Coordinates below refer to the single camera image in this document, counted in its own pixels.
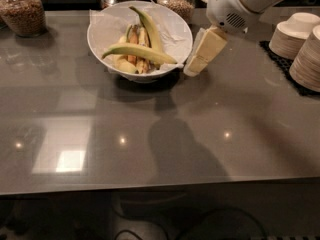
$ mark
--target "shiny metal table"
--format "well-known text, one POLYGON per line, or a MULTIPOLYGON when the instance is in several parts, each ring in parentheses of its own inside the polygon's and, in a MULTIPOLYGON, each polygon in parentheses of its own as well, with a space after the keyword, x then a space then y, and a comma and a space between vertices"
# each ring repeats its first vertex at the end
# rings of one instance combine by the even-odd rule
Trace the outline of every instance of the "shiny metal table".
MULTIPOLYGON (((259 47, 267 18, 198 77, 146 85, 91 54, 88 11, 47 12, 37 38, 1 30, 0 193, 319 177, 320 99, 259 47)), ((207 26, 196 10, 193 32, 207 26)))

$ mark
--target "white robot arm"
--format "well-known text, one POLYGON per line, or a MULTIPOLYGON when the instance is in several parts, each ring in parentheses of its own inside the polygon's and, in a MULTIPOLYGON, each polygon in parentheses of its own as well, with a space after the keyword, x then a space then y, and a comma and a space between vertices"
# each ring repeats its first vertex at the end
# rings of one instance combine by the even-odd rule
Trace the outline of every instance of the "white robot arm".
POLYGON ((228 33, 238 32, 255 24, 264 11, 283 0, 208 0, 210 22, 228 33))

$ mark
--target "black mat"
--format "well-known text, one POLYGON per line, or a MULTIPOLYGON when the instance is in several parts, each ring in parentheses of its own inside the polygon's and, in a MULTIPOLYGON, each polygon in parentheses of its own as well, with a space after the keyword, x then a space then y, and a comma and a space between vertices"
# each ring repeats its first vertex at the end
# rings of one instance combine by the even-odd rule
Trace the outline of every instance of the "black mat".
POLYGON ((292 79, 292 77, 289 74, 289 69, 291 64, 293 63, 293 60, 282 58, 277 54, 275 54, 273 51, 271 51, 269 48, 269 41, 261 41, 260 46, 269 55, 269 58, 277 64, 278 68, 283 72, 286 79, 294 86, 294 88, 297 90, 297 92, 301 96, 319 96, 320 95, 320 92, 309 90, 306 87, 298 84, 292 79))

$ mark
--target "paper bowl stack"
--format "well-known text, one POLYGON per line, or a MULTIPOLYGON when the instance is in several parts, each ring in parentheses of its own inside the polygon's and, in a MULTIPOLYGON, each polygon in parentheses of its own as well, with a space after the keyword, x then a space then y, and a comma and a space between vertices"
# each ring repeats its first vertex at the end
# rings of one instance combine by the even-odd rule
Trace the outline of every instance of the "paper bowl stack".
POLYGON ((313 28, 289 73, 300 85, 320 92, 320 25, 313 28))
POLYGON ((269 48, 282 58, 294 60, 320 18, 311 13, 295 13, 280 22, 269 43, 269 48))

